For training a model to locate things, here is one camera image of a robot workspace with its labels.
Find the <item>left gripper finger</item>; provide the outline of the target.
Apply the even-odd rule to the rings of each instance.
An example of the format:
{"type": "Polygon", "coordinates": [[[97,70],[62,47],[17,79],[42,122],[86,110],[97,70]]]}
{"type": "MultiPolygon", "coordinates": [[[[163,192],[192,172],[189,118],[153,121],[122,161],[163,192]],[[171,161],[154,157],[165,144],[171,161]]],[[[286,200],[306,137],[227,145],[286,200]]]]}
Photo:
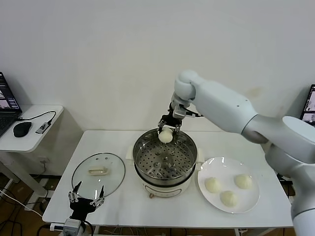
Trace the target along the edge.
{"type": "Polygon", "coordinates": [[[94,207],[100,207],[105,200],[105,196],[104,196],[104,186],[102,186],[99,197],[95,200],[93,200],[92,202],[90,202],[90,205],[94,206],[94,207]]]}
{"type": "Polygon", "coordinates": [[[69,191],[68,193],[68,198],[70,202],[78,202],[78,190],[80,188],[80,185],[82,184],[82,182],[80,181],[74,188],[72,191],[69,191]]]}

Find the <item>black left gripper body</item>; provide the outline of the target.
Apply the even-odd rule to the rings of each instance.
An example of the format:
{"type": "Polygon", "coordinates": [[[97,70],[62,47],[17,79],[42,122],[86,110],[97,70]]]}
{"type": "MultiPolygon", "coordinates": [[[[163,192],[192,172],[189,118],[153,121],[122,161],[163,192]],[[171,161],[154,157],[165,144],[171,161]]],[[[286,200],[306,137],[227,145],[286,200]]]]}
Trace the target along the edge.
{"type": "Polygon", "coordinates": [[[94,212],[98,205],[91,199],[78,198],[77,201],[70,200],[70,209],[73,211],[70,219],[85,221],[89,213],[94,212]]]}

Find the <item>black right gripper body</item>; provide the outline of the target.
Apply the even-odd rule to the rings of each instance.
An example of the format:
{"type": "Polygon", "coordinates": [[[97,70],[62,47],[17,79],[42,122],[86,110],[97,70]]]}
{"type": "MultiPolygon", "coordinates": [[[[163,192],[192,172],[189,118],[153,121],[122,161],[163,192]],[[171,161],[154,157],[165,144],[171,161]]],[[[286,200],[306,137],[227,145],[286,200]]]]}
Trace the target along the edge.
{"type": "Polygon", "coordinates": [[[172,105],[169,104],[168,114],[162,115],[160,121],[164,121],[164,126],[167,125],[167,126],[175,128],[176,124],[182,125],[183,119],[184,119],[183,116],[175,114],[174,109],[172,108],[172,105]]]}

